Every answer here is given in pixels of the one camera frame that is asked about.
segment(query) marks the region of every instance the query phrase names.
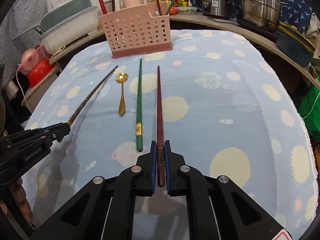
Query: label sticker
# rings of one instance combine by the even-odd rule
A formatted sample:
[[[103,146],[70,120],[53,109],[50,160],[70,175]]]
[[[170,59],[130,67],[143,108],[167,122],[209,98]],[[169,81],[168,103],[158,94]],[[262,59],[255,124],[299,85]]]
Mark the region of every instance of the label sticker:
[[[292,240],[287,230],[282,229],[272,240]]]
[[[219,7],[219,0],[212,0],[211,6],[215,7],[215,8],[218,8]]]

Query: glass food container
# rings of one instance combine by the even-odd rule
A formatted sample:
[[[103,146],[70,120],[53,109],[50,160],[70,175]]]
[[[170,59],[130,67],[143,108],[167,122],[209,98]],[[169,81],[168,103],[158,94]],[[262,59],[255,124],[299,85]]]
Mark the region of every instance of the glass food container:
[[[192,15],[197,11],[197,7],[177,7],[178,14]]]

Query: light blue tablecloth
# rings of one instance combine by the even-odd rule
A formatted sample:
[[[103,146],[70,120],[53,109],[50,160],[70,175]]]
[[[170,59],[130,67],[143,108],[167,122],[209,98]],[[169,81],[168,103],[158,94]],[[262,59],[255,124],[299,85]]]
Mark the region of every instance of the light blue tablecloth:
[[[43,96],[27,128],[66,122],[116,65],[126,114],[118,106],[116,74],[93,96],[62,143],[28,171],[27,198],[42,224],[94,176],[117,176],[136,163],[136,94],[143,59],[143,142],[156,139],[156,71],[161,67],[164,136],[174,152],[204,175],[228,175],[298,239],[315,216],[315,160],[291,99],[261,54],[226,31],[171,31],[172,51],[112,59],[107,42],[73,57]],[[186,204],[157,188],[138,198],[133,239],[188,239]]]

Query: white cord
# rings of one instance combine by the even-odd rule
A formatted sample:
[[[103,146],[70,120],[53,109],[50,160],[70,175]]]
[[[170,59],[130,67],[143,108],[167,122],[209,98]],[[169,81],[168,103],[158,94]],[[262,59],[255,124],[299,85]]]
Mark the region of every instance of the white cord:
[[[309,113],[309,114],[311,114],[311,112],[312,112],[312,110],[313,110],[313,107],[315,106],[316,101],[318,100],[319,95],[320,95],[320,92],[319,92],[319,94],[318,94],[318,96],[317,96],[317,98],[316,98],[315,102],[313,103],[313,106],[312,106],[311,111],[310,111],[310,113]]]
[[[17,69],[17,72],[16,72],[16,78],[17,78],[17,83],[18,83],[18,85],[19,85],[19,87],[20,87],[20,89],[21,89],[21,92],[22,92],[24,101],[26,102],[26,106],[27,106],[28,110],[31,112],[31,110],[30,110],[30,108],[29,108],[29,105],[28,105],[28,103],[27,103],[26,97],[25,97],[25,95],[24,95],[24,92],[23,92],[23,90],[22,90],[22,87],[21,87],[21,85],[20,85],[20,83],[19,83],[19,80],[18,80],[18,69]]]

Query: planet print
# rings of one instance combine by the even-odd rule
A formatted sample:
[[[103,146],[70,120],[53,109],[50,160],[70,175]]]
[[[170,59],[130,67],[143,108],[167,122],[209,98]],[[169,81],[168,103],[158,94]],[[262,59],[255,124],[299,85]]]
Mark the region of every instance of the planet print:
[[[249,70],[249,71],[257,71],[257,72],[260,71],[260,69],[256,68],[255,66],[252,66],[251,64],[244,62],[244,61],[233,60],[232,62],[234,64],[237,64],[239,67],[242,67],[242,68]]]
[[[207,89],[217,89],[222,85],[222,78],[214,72],[204,72],[196,75],[195,82]]]
[[[137,152],[135,143],[124,142],[111,154],[111,158],[128,168],[137,163],[138,157],[144,154],[145,149],[146,147],[143,146],[143,151]]]

